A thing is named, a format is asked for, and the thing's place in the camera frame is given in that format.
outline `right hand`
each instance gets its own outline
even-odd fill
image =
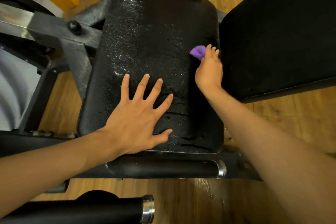
[[[195,81],[205,97],[213,90],[222,89],[223,67],[218,54],[219,50],[209,44],[205,50],[205,58],[202,58],[196,70]]]

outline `left hand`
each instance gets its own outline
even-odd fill
[[[145,74],[137,87],[132,100],[129,99],[129,74],[124,76],[121,85],[121,99],[106,122],[100,129],[104,133],[104,149],[111,153],[107,155],[110,161],[115,158],[116,147],[120,155],[133,154],[143,150],[152,149],[154,146],[168,140],[172,129],[167,129],[159,135],[153,135],[153,129],[160,117],[169,109],[173,94],[156,109],[153,104],[161,92],[162,79],[155,83],[148,98],[144,100],[144,92],[149,81],[149,74]]]

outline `wooden floor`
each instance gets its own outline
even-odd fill
[[[73,13],[98,0],[81,0]],[[229,12],[242,0],[210,0]],[[81,100],[70,72],[58,76],[40,129],[76,131]],[[336,87],[247,104],[258,115],[327,153],[336,153]],[[234,144],[225,131],[225,143]],[[102,189],[119,197],[153,194],[154,223],[291,223],[264,183],[215,179],[72,179],[64,194],[35,200],[75,199]]]

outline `black knob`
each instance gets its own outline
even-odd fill
[[[82,26],[78,21],[68,21],[66,26],[74,35],[80,35],[82,32]]]

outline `purple cloth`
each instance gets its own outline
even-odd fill
[[[205,46],[199,45],[190,51],[190,55],[196,59],[202,60],[205,57]]]

